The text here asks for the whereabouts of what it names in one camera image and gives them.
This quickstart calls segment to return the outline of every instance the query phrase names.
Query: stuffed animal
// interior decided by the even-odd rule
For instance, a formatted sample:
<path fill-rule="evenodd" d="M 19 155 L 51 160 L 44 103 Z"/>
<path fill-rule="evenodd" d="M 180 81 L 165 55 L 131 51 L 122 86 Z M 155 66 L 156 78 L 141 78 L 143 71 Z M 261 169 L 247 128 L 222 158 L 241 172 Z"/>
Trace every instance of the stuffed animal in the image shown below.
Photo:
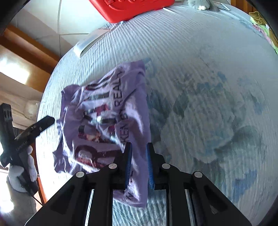
<path fill-rule="evenodd" d="M 33 151 L 32 147 L 29 146 L 27 151 L 29 154 L 29 174 L 31 181 L 34 182 L 37 179 L 37 171 L 34 159 L 30 155 Z M 0 209 L 3 220 L 7 226 L 23 226 L 37 212 L 35 199 L 27 193 L 17 178 L 23 171 L 24 169 L 20 166 L 9 166 L 7 187 L 12 206 L 9 211 L 2 211 L 2 209 Z"/>
<path fill-rule="evenodd" d="M 212 0 L 175 0 L 175 5 L 187 5 L 198 10 L 218 11 Z"/>

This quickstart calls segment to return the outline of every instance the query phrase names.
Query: mattress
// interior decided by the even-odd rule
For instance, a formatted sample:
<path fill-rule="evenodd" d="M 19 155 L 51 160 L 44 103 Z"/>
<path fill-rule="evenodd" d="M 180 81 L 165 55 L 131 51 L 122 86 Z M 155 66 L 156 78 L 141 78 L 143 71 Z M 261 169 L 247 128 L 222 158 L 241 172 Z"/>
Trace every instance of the mattress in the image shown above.
<path fill-rule="evenodd" d="M 249 21 L 231 11 L 172 6 L 108 24 L 82 58 L 70 50 L 47 84 L 39 119 L 59 118 L 61 90 L 142 59 L 152 142 L 181 171 L 203 172 L 257 225 L 278 194 L 278 57 Z M 71 175 L 54 171 L 56 126 L 36 140 L 38 169 L 51 198 Z M 147 208 L 113 203 L 113 225 L 166 225 L 164 191 Z"/>

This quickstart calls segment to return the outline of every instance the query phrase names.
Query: yellow cloth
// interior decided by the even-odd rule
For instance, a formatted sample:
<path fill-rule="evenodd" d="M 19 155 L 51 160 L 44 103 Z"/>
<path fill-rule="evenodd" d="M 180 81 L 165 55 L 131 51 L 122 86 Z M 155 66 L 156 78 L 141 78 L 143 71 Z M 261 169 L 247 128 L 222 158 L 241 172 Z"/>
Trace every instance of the yellow cloth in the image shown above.
<path fill-rule="evenodd" d="M 262 17 L 262 15 L 256 11 L 253 13 L 249 13 L 249 15 L 254 19 L 254 21 L 259 25 L 266 25 L 265 19 Z"/>
<path fill-rule="evenodd" d="M 275 49 L 276 53 L 278 54 L 278 40 L 277 37 L 275 36 L 275 34 L 273 33 L 271 28 L 267 28 L 266 25 L 266 21 L 265 19 L 262 17 L 262 15 L 256 11 L 253 13 L 249 13 L 249 15 L 251 16 L 251 21 L 253 24 L 258 25 L 261 29 L 263 29 L 267 36 L 271 39 L 272 41 L 272 46 Z"/>

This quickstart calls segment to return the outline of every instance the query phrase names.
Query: floor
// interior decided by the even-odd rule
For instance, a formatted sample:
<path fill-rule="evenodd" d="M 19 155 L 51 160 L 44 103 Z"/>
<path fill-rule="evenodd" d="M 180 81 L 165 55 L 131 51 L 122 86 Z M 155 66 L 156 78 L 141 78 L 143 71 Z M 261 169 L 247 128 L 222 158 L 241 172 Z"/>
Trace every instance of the floor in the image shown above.
<path fill-rule="evenodd" d="M 89 0 L 31 0 L 12 20 L 14 26 L 61 57 L 106 23 Z"/>
<path fill-rule="evenodd" d="M 27 193 L 12 191 L 12 188 L 7 185 L 7 176 L 8 171 L 0 169 L 0 215 L 8 225 L 14 225 L 14 223 L 24 225 L 42 206 Z M 34 197 L 41 202 L 38 192 Z"/>

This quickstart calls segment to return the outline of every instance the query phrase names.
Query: wooden cabinet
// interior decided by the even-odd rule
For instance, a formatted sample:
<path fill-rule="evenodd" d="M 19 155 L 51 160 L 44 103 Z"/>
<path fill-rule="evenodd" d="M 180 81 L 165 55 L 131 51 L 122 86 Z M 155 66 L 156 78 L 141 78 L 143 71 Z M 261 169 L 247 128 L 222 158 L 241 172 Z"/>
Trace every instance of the wooden cabinet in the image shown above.
<path fill-rule="evenodd" d="M 231 5 L 244 11 L 245 13 L 257 11 L 253 6 L 251 6 L 246 0 L 231 0 Z"/>
<path fill-rule="evenodd" d="M 13 26 L 0 36 L 0 72 L 44 92 L 60 58 Z"/>

